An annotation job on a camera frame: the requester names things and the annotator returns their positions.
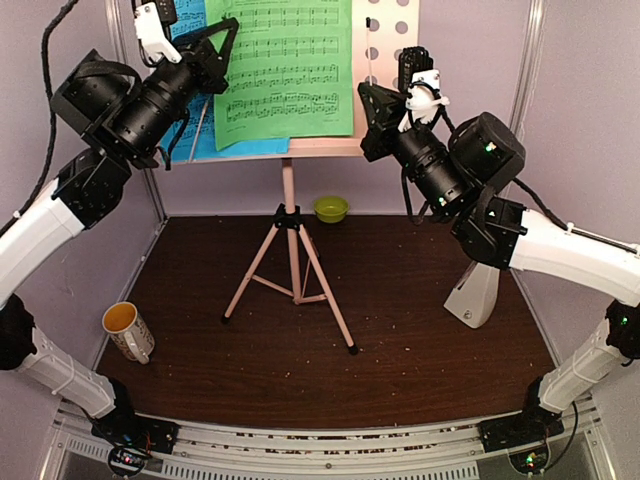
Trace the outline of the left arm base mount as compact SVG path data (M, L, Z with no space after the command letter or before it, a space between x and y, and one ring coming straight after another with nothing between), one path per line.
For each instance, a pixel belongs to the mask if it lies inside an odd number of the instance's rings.
M102 419L90 420L91 434L113 445L144 452L171 454L179 425L175 422L137 416L132 427L108 426Z

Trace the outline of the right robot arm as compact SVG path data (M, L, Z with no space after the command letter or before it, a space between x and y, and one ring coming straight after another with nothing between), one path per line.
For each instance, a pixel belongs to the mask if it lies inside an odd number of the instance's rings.
M639 357L639 248L562 222L548 207L537 210L501 197L524 167L525 148L496 116L483 112L442 143L408 109L413 99L362 82L358 94L368 131L365 158L393 156L403 182L423 195L437 223L472 260L500 270L533 271L569 280L612 297L598 330L560 367L536 379L509 431L530 442L569 405L618 365Z

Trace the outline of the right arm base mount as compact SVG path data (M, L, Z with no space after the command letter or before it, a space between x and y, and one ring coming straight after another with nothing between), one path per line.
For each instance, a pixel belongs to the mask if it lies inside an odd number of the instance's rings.
M542 442L565 430L561 419L532 420L522 414L484 420L477 427L486 453Z

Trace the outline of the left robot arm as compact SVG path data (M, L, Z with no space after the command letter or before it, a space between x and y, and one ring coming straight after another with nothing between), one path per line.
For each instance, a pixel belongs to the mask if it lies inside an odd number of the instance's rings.
M161 139L173 124L187 122L195 95L227 89L237 19L169 39L175 20L171 4L146 1L134 10L139 44L153 64L149 76L91 51L58 88L47 89L51 120L67 123L87 147L56 177L42 176L1 231L2 369L25 373L75 403L123 444L144 433L126 387L53 344L17 289L62 245L116 208L134 170L169 165L171 152Z

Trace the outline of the green sheet music paper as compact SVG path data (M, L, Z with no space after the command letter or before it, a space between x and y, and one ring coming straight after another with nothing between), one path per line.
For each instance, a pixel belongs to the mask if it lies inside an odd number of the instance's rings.
M351 2L208 1L205 9L209 23L239 22L227 73L237 86L224 108L233 134L353 134Z

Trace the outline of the pink music stand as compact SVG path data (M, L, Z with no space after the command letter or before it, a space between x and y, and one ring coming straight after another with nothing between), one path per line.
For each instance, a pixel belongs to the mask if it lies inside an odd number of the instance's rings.
M368 130L357 87L361 82L397 90L398 57L418 41L415 1L352 4L354 132L350 136L289 138L284 154L177 163L162 176L160 193L172 217L270 214L260 246L266 253L279 232L288 238L291 284L284 294L305 304L309 271L321 264L304 224L314 201L345 198L360 214L400 214L401 166L390 156L368 162L360 143Z

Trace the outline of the blue sheet music paper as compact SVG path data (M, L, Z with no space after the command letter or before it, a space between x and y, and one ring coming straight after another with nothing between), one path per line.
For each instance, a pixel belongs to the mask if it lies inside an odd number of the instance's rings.
M289 150L288 137L274 137L264 127L231 132L231 124L224 117L227 98L237 86L233 80L223 95L199 93L188 104L189 119L185 129L182 122L174 123L161 141L174 163L261 155L284 154Z

